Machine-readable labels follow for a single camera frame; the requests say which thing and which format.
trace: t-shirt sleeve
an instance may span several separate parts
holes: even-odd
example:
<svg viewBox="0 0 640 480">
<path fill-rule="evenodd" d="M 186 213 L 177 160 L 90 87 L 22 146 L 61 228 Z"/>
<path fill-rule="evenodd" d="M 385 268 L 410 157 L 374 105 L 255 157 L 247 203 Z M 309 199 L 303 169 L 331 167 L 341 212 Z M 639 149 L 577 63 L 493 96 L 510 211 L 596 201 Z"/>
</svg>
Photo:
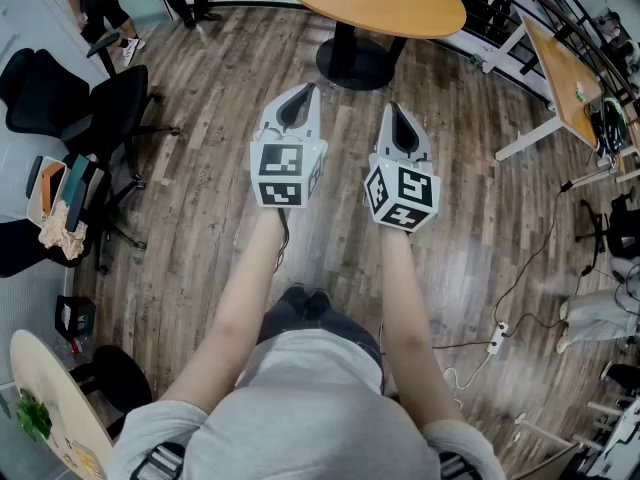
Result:
<svg viewBox="0 0 640 480">
<path fill-rule="evenodd" d="M 442 480 L 505 480 L 493 447 L 472 426 L 436 421 L 426 425 L 422 435 L 440 456 Z"/>
<path fill-rule="evenodd" d="M 109 480 L 129 480 L 149 453 L 163 443 L 186 448 L 207 414 L 186 402 L 162 401 L 145 405 L 127 414 L 124 428 L 113 449 Z"/>
</svg>

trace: white marker cube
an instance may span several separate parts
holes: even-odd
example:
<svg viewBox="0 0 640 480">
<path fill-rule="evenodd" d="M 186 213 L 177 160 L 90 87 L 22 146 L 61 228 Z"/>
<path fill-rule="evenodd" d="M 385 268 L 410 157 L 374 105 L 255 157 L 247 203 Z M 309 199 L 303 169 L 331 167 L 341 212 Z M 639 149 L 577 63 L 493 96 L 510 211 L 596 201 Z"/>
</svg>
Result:
<svg viewBox="0 0 640 480">
<path fill-rule="evenodd" d="M 258 205 L 306 208 L 322 176 L 327 149 L 328 144 L 318 139 L 252 142 L 251 184 Z"/>
<path fill-rule="evenodd" d="M 373 220 L 416 231 L 438 213 L 440 178 L 378 157 L 364 181 Z"/>
</svg>

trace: person's hand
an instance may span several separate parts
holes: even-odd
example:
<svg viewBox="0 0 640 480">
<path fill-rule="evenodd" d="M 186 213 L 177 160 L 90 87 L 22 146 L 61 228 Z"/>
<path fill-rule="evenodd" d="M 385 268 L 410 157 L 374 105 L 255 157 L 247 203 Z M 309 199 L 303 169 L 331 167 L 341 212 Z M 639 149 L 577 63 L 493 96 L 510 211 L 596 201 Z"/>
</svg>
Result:
<svg viewBox="0 0 640 480">
<path fill-rule="evenodd" d="M 80 30 L 87 26 L 87 16 L 83 12 L 76 14 L 76 24 Z"/>
</svg>

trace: floor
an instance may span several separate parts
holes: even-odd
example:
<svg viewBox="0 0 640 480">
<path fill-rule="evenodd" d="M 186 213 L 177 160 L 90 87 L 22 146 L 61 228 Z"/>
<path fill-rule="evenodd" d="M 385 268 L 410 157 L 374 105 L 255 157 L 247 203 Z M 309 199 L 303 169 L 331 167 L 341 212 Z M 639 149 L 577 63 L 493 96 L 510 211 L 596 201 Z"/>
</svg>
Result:
<svg viewBox="0 0 640 480">
<path fill-rule="evenodd" d="M 143 31 L 148 44 L 134 62 L 147 65 L 151 85 L 166 95 L 145 120 L 173 123 L 182 134 L 139 141 L 139 168 L 148 185 L 127 200 L 119 222 L 148 242 L 146 252 L 113 239 L 103 254 L 110 274 L 97 276 L 92 262 L 76 273 L 76 293 L 94 299 L 99 309 L 98 342 L 132 354 L 156 396 L 166 390 L 210 324 L 252 228 L 256 204 L 247 144 L 262 108 L 303 82 L 322 89 L 329 161 L 310 207 L 291 214 L 291 242 L 271 300 L 294 281 L 326 287 L 336 308 L 377 336 L 380 258 L 376 226 L 362 205 L 362 182 L 383 107 L 393 100 L 430 134 L 442 180 L 436 221 L 412 237 L 434 342 L 488 339 L 497 298 L 551 226 L 560 184 L 593 169 L 593 159 L 586 166 L 589 149 L 559 132 L 497 163 L 495 151 L 550 114 L 516 85 L 495 73 L 484 75 L 438 44 L 409 40 L 392 83 L 358 93 L 330 85 L 315 66 L 317 47 L 333 34 L 330 20 L 293 9 L 220 12 L 221 22 L 196 31 L 179 24 Z M 388 37 L 375 39 L 390 43 Z M 117 163 L 124 184 L 126 167 Z M 591 243 L 573 239 L 589 229 L 580 199 L 608 212 L 610 200 L 630 186 L 605 180 L 560 197 L 549 246 L 501 304 L 501 320 L 511 328 L 526 312 L 557 320 L 557 308 L 575 292 L 577 273 L 592 253 Z M 605 256 L 598 268 L 609 272 Z M 580 293 L 611 286 L 609 278 L 592 273 Z M 614 342 L 572 345 L 558 355 L 560 331 L 524 320 L 468 389 L 456 391 L 465 416 L 493 443 L 510 474 L 549 451 L 526 432 L 514 442 L 514 418 L 526 412 L 530 421 L 564 438 L 592 435 L 593 414 L 585 404 L 604 400 L 598 374 L 608 360 L 621 357 Z M 469 346 L 437 356 L 443 368 L 455 366 L 462 383 L 485 350 Z"/>
</svg>

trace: person's left arm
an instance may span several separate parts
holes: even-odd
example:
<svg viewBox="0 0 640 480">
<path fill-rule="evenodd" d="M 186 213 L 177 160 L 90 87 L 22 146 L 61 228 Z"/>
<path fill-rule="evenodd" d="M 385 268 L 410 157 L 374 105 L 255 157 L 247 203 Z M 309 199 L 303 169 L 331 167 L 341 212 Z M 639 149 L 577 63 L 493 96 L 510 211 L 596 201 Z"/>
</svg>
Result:
<svg viewBox="0 0 640 480">
<path fill-rule="evenodd" d="M 209 414 L 233 390 L 258 339 L 283 235 L 278 211 L 261 210 L 211 328 L 160 400 L 187 402 Z"/>
</svg>

